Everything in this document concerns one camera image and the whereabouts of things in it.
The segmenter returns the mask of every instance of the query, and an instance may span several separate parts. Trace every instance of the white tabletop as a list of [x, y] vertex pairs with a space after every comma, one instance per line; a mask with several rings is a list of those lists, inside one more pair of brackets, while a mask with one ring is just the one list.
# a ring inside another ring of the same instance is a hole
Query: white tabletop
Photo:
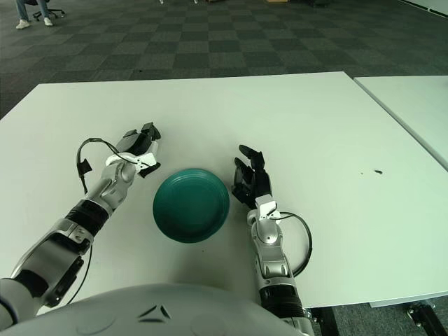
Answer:
[[[0, 274], [83, 196], [82, 140], [117, 142], [149, 121], [162, 166], [135, 181], [97, 235], [78, 299], [160, 282], [256, 298], [248, 209], [233, 196], [224, 226], [198, 244], [166, 238], [152, 215], [158, 186], [181, 169], [208, 169], [230, 189], [239, 144], [263, 151], [280, 210], [311, 227], [313, 256], [296, 279], [304, 306], [448, 291], [448, 174], [344, 73], [39, 85], [0, 122]], [[91, 186], [110, 153], [83, 153]], [[305, 233], [293, 220], [283, 231], [296, 266]]]
[[448, 76], [355, 81], [448, 170]]

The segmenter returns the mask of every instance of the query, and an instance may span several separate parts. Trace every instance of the silver arm segment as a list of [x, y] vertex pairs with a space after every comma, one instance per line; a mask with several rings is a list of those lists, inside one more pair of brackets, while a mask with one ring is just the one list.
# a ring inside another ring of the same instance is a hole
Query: silver arm segment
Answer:
[[255, 199], [247, 223], [255, 249], [255, 277], [262, 306], [297, 330], [298, 335], [314, 336], [311, 321], [298, 297], [293, 271], [282, 249], [283, 234], [277, 203], [270, 194]]
[[22, 256], [11, 278], [0, 279], [0, 330], [33, 318], [42, 306], [60, 303], [76, 280], [82, 256], [125, 200], [135, 175], [157, 164], [157, 147], [154, 141], [143, 155], [120, 155], [129, 161], [112, 155], [90, 192]]

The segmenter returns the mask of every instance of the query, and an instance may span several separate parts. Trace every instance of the green bowl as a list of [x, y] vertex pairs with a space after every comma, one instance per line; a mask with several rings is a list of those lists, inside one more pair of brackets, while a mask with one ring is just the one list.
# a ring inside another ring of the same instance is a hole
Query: green bowl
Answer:
[[155, 194], [154, 219], [167, 237], [181, 243], [209, 238], [224, 224], [229, 193], [210, 171], [187, 169], [167, 178]]

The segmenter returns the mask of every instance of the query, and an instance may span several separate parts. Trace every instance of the wire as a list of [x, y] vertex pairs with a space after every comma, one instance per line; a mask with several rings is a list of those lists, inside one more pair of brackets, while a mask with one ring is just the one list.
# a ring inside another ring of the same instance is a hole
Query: wire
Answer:
[[[91, 142], [100, 142], [105, 144], [111, 151], [112, 153], [114, 153], [115, 155], [117, 155], [121, 160], [132, 163], [133, 165], [137, 165], [139, 163], [150, 167], [149, 164], [146, 164], [145, 162], [140, 162], [140, 161], [133, 161], [133, 160], [128, 160], [127, 158], [123, 157], [120, 155], [120, 153], [118, 152], [118, 149], [110, 142], [107, 142], [101, 138], [89, 138], [87, 140], [84, 140], [83, 143], [81, 144], [81, 146], [79, 146], [78, 148], [78, 152], [76, 153], [76, 167], [79, 167], [79, 165], [81, 164], [81, 151], [83, 149], [83, 147]], [[84, 194], [88, 193], [88, 189], [87, 186], [85, 184], [85, 177], [84, 174], [79, 174], [79, 179], [81, 180], [81, 184], [83, 185], [83, 189], [84, 189]]]
[[296, 219], [298, 219], [301, 222], [301, 224], [303, 225], [303, 227], [307, 231], [308, 251], [307, 251], [307, 254], [306, 254], [305, 259], [303, 260], [302, 264], [300, 264], [299, 267], [297, 267], [296, 269], [293, 270], [293, 275], [294, 275], [294, 277], [296, 277], [297, 275], [299, 275], [300, 273], [303, 272], [303, 270], [305, 269], [305, 267], [309, 263], [309, 259], [311, 258], [311, 253], [313, 251], [313, 237], [312, 237], [311, 230], [309, 229], [309, 226], [308, 226], [307, 222], [305, 222], [305, 219], [303, 219], [299, 215], [296, 215], [295, 213], [292, 213], [292, 212], [282, 211], [282, 212], [280, 212], [280, 214], [281, 215], [286, 215], [286, 216], [280, 217], [280, 218], [271, 218], [271, 219], [273, 221], [277, 221], [279, 219], [287, 219], [287, 218], [290, 218], [290, 217], [295, 217]]
[[66, 306], [71, 304], [71, 302], [74, 300], [74, 298], [77, 296], [77, 294], [79, 293], [79, 291], [80, 291], [81, 288], [83, 287], [85, 278], [87, 278], [87, 274], [88, 274], [89, 269], [90, 269], [90, 262], [92, 261], [92, 253], [93, 253], [93, 245], [90, 245], [89, 261], [88, 261], [88, 263], [87, 263], [87, 269], [85, 270], [83, 280], [81, 281], [81, 284], [79, 285], [78, 290], [76, 291], [76, 293], [74, 293], [73, 296], [71, 297], [70, 301], [68, 301], [68, 302], [65, 304]]

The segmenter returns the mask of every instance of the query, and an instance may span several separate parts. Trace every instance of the gray carpet tile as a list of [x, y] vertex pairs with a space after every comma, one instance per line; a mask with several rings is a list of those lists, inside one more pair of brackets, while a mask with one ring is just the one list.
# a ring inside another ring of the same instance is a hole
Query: gray carpet tile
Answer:
[[[448, 20], [395, 0], [52, 0], [66, 17], [16, 31], [0, 0], [0, 118], [39, 83], [345, 71], [448, 75]], [[29, 14], [37, 9], [29, 8]], [[448, 325], [448, 299], [436, 299]], [[341, 335], [425, 335], [401, 307], [335, 307]], [[314, 323], [317, 335], [319, 327]]]

